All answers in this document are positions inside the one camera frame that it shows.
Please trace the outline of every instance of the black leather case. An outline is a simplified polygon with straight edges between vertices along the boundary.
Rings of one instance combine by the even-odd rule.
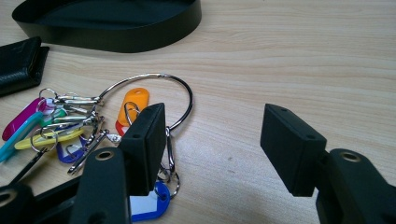
[[[40,37],[0,47],[0,96],[40,85],[49,50]]]

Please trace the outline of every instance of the black plastic bracket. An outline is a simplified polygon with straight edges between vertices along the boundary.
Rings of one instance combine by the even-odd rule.
[[[371,162],[347,149],[328,153],[326,139],[288,109],[265,106],[261,146],[292,195],[318,189],[321,223],[396,223],[396,190]]]
[[[165,145],[165,105],[146,107],[119,144],[130,195],[145,196],[154,190]]]
[[[101,148],[88,157],[69,223],[131,223],[124,158],[119,148]]]

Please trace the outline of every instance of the cyan key tag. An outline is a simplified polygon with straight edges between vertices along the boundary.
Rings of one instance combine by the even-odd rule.
[[[155,188],[158,195],[151,191],[148,196],[130,197],[132,222],[154,219],[165,213],[171,201],[169,189],[160,181],[155,183]]]
[[[32,116],[30,116],[21,125],[21,127],[11,135],[11,137],[3,144],[3,146],[0,147],[0,161],[5,161],[8,159],[15,151],[14,145],[24,139],[42,119],[43,113],[40,111],[37,111]]]

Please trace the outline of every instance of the wood grain surface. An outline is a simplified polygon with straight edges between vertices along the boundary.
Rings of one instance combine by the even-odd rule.
[[[0,1],[0,46],[27,35]],[[265,104],[284,106],[323,134],[326,149],[348,148],[396,185],[396,1],[202,0],[197,29],[162,49],[120,54],[50,45],[39,87],[0,98],[0,132],[41,89],[97,96],[126,77],[167,73],[194,93],[189,119],[174,132],[180,193],[147,223],[319,223],[315,200],[293,198],[260,147]],[[101,114],[115,132],[123,95],[150,92],[175,122],[188,96],[175,82],[147,79],[106,97]],[[0,163],[6,185],[33,158]],[[56,152],[23,179],[35,194],[71,179]]]

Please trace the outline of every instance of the metal key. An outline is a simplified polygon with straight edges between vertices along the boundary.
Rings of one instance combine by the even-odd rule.
[[[20,171],[20,173],[15,176],[15,178],[9,183],[9,185],[19,182],[23,178],[23,176],[26,175],[26,173],[35,165],[35,163],[44,155],[44,153],[48,151],[49,150],[47,147],[41,148],[41,150],[39,150],[37,154],[29,161],[29,163]]]
[[[74,175],[75,173],[77,173],[82,166],[85,163],[85,160],[87,160],[87,157],[96,150],[96,148],[99,146],[99,144],[107,138],[107,135],[109,134],[109,130],[105,129],[105,130],[101,130],[99,133],[99,136],[96,138],[96,140],[94,140],[92,142],[91,145],[89,145],[89,147],[87,148],[86,152],[84,153],[84,155],[82,155],[77,161],[75,161],[75,163],[72,165],[72,167],[70,167],[70,169],[67,171],[67,173],[69,175]]]

